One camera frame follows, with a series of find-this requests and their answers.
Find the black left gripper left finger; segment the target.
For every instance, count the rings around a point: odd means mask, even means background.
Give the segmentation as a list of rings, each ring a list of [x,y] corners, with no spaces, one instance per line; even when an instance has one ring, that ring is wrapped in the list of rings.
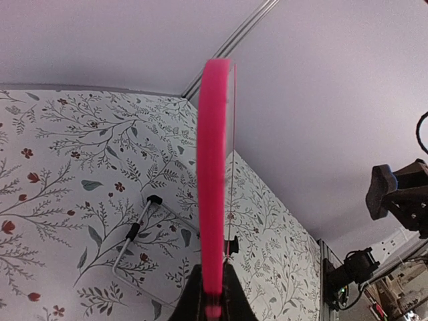
[[[201,264],[193,267],[170,321],[200,321],[204,315],[204,291]]]

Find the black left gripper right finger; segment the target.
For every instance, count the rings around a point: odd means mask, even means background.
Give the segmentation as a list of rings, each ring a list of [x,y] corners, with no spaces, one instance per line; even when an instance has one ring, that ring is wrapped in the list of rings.
[[[235,269],[227,262],[223,264],[223,292],[220,303],[220,320],[257,321]]]

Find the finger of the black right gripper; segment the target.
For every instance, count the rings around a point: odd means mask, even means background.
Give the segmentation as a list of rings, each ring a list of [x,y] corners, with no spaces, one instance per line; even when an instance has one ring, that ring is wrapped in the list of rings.
[[[426,200],[388,196],[382,200],[382,206],[391,212],[405,229],[417,231],[420,239],[427,239]]]
[[[417,158],[393,176],[396,187],[383,197],[382,205],[394,214],[426,214],[427,163]]]

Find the pink framed whiteboard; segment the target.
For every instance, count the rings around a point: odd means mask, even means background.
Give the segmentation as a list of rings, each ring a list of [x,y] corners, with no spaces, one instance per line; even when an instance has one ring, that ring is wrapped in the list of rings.
[[[197,116],[197,192],[201,242],[201,269],[208,320],[221,318],[225,206],[225,160],[230,59],[205,64]]]

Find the blue whiteboard eraser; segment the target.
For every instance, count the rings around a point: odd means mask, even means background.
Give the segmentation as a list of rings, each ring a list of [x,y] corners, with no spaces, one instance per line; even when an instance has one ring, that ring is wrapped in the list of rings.
[[[372,220],[378,220],[388,215],[383,208],[383,199],[398,187],[397,178],[389,165],[378,165],[372,168],[370,187],[365,197],[366,207]]]

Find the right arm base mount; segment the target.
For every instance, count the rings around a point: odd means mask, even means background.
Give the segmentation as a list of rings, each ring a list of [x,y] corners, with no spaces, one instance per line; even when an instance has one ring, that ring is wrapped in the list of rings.
[[[364,293],[363,283],[369,281],[375,270],[380,266],[372,254],[372,247],[347,253],[344,263],[330,274],[330,284],[333,291],[338,294],[338,311],[351,309]],[[358,286],[358,296],[352,303],[348,303],[349,285]]]

